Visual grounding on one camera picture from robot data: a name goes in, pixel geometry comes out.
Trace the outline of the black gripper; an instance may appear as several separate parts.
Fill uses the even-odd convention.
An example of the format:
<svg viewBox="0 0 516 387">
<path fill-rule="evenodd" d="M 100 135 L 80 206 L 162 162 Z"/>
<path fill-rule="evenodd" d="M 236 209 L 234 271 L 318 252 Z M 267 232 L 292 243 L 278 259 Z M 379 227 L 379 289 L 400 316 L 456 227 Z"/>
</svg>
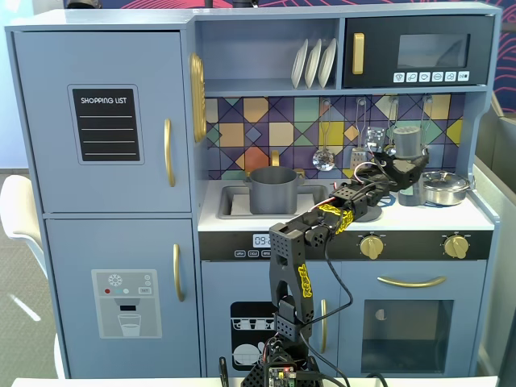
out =
<svg viewBox="0 0 516 387">
<path fill-rule="evenodd" d="M 376 163 L 365 161 L 355 167 L 355 181 L 361 188 L 386 189 L 398 192 L 416 183 L 428 164 L 428 155 L 413 160 L 397 159 L 396 148 L 388 144 L 374 153 Z"/>
</svg>

